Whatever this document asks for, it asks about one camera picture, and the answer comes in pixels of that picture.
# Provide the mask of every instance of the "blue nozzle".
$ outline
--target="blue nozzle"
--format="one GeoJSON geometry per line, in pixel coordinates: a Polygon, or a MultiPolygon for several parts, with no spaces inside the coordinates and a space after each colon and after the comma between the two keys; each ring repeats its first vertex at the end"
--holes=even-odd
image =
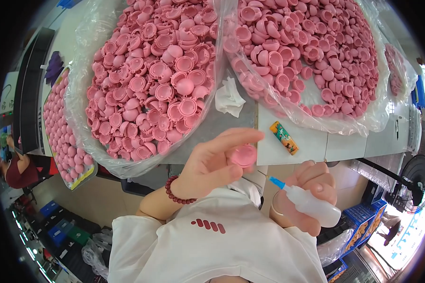
{"type": "Polygon", "coordinates": [[[279,179],[277,179],[277,178],[274,178],[274,177],[272,177],[272,176],[269,176],[269,181],[271,181],[272,182],[272,184],[274,184],[274,185],[276,185],[276,186],[278,186],[281,190],[283,190],[283,188],[285,187],[285,183],[284,182],[282,182],[282,181],[280,181],[279,179]]]}

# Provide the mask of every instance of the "white squeeze bottle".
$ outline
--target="white squeeze bottle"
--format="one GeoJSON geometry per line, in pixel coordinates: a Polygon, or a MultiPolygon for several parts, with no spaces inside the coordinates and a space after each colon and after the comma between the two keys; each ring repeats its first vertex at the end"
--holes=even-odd
{"type": "Polygon", "coordinates": [[[310,190],[304,190],[298,186],[287,186],[284,182],[268,176],[269,181],[286,191],[286,196],[295,204],[297,211],[318,220],[322,227],[330,228],[339,223],[342,212],[337,207],[317,199],[310,190]]]}

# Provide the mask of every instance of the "red bead bracelet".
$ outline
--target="red bead bracelet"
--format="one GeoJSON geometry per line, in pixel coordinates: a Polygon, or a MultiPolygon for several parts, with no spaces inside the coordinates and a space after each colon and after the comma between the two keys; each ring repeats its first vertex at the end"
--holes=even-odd
{"type": "Polygon", "coordinates": [[[191,199],[188,199],[188,200],[183,200],[183,199],[180,199],[180,198],[175,197],[172,194],[172,190],[170,190],[170,186],[171,186],[172,182],[175,179],[177,179],[177,178],[178,178],[178,176],[176,176],[176,175],[175,176],[171,176],[167,180],[167,182],[165,183],[165,189],[166,189],[165,192],[169,195],[169,199],[173,200],[173,202],[182,203],[182,204],[190,204],[190,203],[193,203],[194,201],[196,201],[197,200],[196,198],[191,198],[191,199]]]}

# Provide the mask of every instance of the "fan pole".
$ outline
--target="fan pole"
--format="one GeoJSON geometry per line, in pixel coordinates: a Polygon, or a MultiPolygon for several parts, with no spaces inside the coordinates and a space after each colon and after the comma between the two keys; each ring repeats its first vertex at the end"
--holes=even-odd
{"type": "Polygon", "coordinates": [[[397,181],[397,182],[405,185],[409,190],[413,190],[413,189],[416,189],[417,188],[413,183],[406,181],[405,179],[403,179],[402,177],[398,176],[394,172],[392,172],[390,170],[387,170],[386,168],[384,168],[382,166],[379,166],[378,164],[376,164],[374,162],[371,162],[370,160],[367,160],[365,158],[356,158],[356,160],[358,160],[358,161],[360,161],[360,162],[362,162],[364,164],[367,164],[368,166],[370,166],[372,168],[375,168],[378,171],[383,172],[384,174],[386,174],[387,176],[391,177],[395,181],[397,181]]]}

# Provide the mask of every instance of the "maroon shirt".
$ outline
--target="maroon shirt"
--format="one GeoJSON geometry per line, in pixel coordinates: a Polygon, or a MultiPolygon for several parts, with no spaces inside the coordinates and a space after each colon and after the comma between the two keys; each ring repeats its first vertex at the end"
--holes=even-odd
{"type": "Polygon", "coordinates": [[[8,167],[8,171],[6,172],[6,183],[15,189],[21,189],[23,187],[27,187],[38,181],[38,169],[36,168],[34,162],[30,158],[30,164],[27,169],[21,173],[19,173],[19,169],[17,167],[17,161],[19,161],[18,156],[14,156],[11,160],[11,164],[8,167]]]}

